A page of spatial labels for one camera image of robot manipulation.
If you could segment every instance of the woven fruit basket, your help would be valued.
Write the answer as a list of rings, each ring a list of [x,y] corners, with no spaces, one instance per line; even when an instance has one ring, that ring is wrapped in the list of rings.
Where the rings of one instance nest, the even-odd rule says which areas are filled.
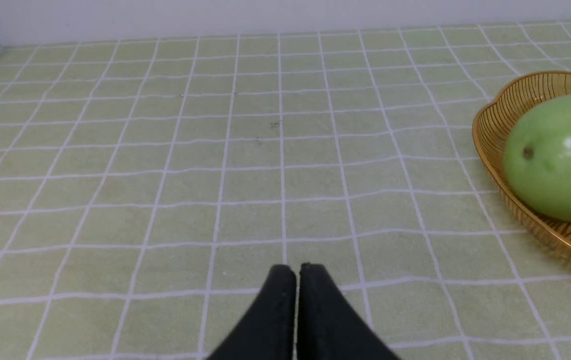
[[[571,72],[540,71],[507,84],[494,101],[481,109],[472,125],[472,137],[480,159],[507,208],[552,255],[571,266],[571,222],[537,214],[519,201],[503,174],[503,150],[517,120],[535,105],[571,94]]]

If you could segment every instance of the green mango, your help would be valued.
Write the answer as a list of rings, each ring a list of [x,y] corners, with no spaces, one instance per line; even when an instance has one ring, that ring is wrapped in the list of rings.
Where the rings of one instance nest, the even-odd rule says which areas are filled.
[[[507,184],[540,214],[571,222],[571,95],[527,111],[503,151]]]

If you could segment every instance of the grid pattern tablecloth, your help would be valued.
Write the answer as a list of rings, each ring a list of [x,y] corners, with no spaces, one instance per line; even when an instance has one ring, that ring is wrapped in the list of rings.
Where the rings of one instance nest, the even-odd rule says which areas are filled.
[[[272,264],[406,360],[571,360],[471,121],[571,21],[0,48],[0,360],[201,359]]]

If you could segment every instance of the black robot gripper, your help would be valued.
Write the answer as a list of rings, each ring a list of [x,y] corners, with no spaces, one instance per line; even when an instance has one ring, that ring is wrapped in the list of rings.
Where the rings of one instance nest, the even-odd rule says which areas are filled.
[[[401,360],[363,322],[322,264],[305,263],[297,277],[270,268],[249,308],[208,360]]]

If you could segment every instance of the basket rim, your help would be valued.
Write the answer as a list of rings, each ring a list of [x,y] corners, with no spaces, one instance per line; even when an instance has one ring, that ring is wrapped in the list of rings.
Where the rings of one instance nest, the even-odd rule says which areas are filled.
[[[512,88],[513,86],[515,86],[516,84],[518,84],[519,82],[527,79],[527,78],[532,78],[533,76],[538,76],[538,75],[571,75],[571,71],[561,71],[561,70],[553,70],[553,71],[534,71],[534,72],[530,72],[530,73],[526,73],[524,75],[521,75],[513,80],[511,80],[510,82],[508,82],[508,84],[504,85],[500,91],[498,91],[498,93],[496,94],[496,96],[492,99],[491,102],[487,103],[484,107],[482,107],[482,109],[480,109],[474,116],[474,119],[472,121],[472,140],[474,143],[474,147],[481,159],[481,162],[483,163],[483,166],[485,167],[486,171],[489,172],[490,176],[492,177],[492,179],[494,180],[494,182],[498,185],[498,187],[500,187],[500,190],[506,194],[508,196],[508,198],[512,201],[512,203],[514,203],[517,208],[519,210],[521,210],[522,212],[524,212],[528,218],[532,219],[532,221],[534,221],[536,223],[537,226],[539,226],[540,228],[542,228],[543,230],[545,230],[547,233],[553,235],[553,237],[555,237],[555,239],[561,243],[564,244],[565,248],[567,250],[571,251],[571,242],[567,241],[563,235],[561,235],[559,232],[557,232],[554,228],[550,227],[548,224],[546,224],[537,214],[535,214],[534,212],[532,212],[523,202],[521,202],[521,200],[519,200],[519,198],[517,198],[517,196],[509,189],[507,183],[503,182],[502,180],[500,180],[499,178],[499,174],[494,170],[491,161],[489,160],[489,158],[487,157],[486,153],[482,150],[481,148],[481,144],[480,144],[480,135],[479,135],[479,128],[480,128],[480,118],[482,116],[482,114],[484,114],[485,112],[487,112],[491,107],[495,106],[496,104],[498,104],[498,102],[500,102],[500,100],[503,98],[503,96],[505,95],[505,92]]]

